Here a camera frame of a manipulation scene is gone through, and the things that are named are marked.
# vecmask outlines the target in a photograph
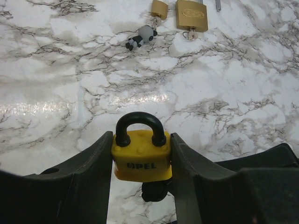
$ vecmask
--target yellow padlock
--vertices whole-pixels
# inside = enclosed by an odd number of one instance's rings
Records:
[[[127,132],[131,124],[142,123],[151,130]],[[116,125],[112,156],[115,176],[124,181],[155,182],[172,177],[170,135],[158,118],[145,112],[123,116]]]

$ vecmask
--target black padlock shackle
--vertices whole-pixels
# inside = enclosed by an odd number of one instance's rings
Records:
[[[153,137],[151,141],[154,146],[163,146],[166,144],[164,128],[158,118],[146,112],[132,112],[122,116],[116,124],[115,142],[120,147],[128,146],[131,142],[127,134],[127,127],[132,124],[144,124],[151,127]]]

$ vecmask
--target padlock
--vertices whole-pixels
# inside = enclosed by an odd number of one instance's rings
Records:
[[[168,13],[168,5],[162,1],[153,0],[151,5],[151,15],[166,20]]]
[[[177,0],[177,28],[205,32],[208,30],[206,6],[201,2]]]
[[[146,124],[152,130],[128,131],[127,127]],[[155,182],[172,177],[170,135],[155,116],[132,112],[120,118],[112,145],[115,176],[124,181]]]

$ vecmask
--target oval logo on padlock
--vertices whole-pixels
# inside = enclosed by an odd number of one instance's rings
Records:
[[[182,13],[184,16],[198,18],[198,19],[203,19],[205,17],[205,15],[201,11],[194,10],[194,9],[187,8]]]

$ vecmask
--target keychain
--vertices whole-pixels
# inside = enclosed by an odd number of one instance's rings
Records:
[[[144,43],[148,43],[157,36],[157,27],[161,24],[161,20],[167,18],[168,5],[164,2],[153,0],[151,7],[151,15],[154,17],[152,26],[146,25],[138,30],[138,35],[129,38],[126,48],[132,51],[136,47],[141,47]]]

